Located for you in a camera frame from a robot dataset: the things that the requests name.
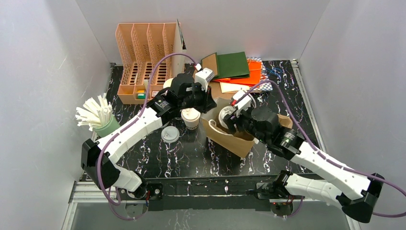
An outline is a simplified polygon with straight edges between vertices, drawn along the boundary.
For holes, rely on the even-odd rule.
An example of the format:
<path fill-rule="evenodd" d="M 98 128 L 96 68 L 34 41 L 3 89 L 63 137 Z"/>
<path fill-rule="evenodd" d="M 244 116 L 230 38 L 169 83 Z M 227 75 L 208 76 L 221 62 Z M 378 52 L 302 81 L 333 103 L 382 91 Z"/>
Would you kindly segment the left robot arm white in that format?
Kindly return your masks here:
<path fill-rule="evenodd" d="M 146 185 L 140 174 L 116 165 L 133 145 L 151 132 L 179 116 L 181 110 L 193 108 L 207 113 L 216 107 L 209 82 L 213 73 L 205 68 L 194 77 L 185 73 L 172 79 L 169 87 L 160 90 L 146 108 L 127 123 L 97 141 L 82 144 L 81 167 L 101 190 L 110 187 L 136 192 Z"/>

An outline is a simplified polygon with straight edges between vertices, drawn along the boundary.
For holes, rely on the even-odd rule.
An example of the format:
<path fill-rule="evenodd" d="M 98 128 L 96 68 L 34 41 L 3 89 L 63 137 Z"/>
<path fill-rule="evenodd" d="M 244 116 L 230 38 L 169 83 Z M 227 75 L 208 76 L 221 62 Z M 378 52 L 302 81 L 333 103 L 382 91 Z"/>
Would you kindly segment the cardboard two-cup carrier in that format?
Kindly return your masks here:
<path fill-rule="evenodd" d="M 290 129 L 293 128 L 293 121 L 290 117 L 281 115 L 281 114 L 277 114 L 277 116 L 278 116 L 278 121 L 282 127 L 287 127 Z"/>

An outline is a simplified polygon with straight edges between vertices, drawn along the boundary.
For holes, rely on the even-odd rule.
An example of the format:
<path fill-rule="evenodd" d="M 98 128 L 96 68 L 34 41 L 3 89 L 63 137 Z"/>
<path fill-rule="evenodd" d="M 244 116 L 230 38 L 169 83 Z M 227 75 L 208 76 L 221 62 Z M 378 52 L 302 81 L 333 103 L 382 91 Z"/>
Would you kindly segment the single white lid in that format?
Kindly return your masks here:
<path fill-rule="evenodd" d="M 201 113 L 194 108 L 187 108 L 181 111 L 181 117 L 185 122 L 196 122 L 200 116 Z"/>

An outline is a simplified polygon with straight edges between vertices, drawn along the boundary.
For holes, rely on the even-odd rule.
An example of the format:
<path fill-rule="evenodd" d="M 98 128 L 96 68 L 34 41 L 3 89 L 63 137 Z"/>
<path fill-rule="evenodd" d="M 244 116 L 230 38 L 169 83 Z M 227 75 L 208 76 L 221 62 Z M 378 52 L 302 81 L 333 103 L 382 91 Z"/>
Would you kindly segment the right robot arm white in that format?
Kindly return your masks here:
<path fill-rule="evenodd" d="M 304 136 L 279 121 L 278 114 L 260 106 L 227 114 L 222 119 L 235 134 L 246 131 L 275 155 L 300 164 L 322 180 L 304 178 L 282 170 L 268 189 L 257 188 L 258 195 L 304 196 L 340 208 L 350 218 L 369 223 L 383 184 L 378 174 L 369 176 L 348 172 L 329 155 L 312 149 Z"/>

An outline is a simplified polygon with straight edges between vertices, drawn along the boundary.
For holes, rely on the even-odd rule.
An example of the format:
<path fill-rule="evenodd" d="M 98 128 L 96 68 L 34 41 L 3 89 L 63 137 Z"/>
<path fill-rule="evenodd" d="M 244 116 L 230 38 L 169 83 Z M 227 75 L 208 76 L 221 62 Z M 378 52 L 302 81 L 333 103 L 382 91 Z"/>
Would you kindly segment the stack of paper cups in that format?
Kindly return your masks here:
<path fill-rule="evenodd" d="M 171 84 L 172 84 L 172 81 L 173 81 L 173 78 L 170 78 L 170 79 L 166 80 L 164 82 L 164 84 L 163 84 L 163 89 L 169 88 L 171 86 Z"/>

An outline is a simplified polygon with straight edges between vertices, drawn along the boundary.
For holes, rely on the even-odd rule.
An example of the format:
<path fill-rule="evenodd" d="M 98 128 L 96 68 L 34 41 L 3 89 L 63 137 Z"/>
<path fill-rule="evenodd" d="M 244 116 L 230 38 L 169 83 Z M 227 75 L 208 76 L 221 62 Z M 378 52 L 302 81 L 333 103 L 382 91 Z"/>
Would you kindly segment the single paper cup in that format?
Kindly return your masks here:
<path fill-rule="evenodd" d="M 194 130 L 199 125 L 201 113 L 194 108 L 187 108 L 181 111 L 181 117 L 186 127 L 190 130 Z"/>

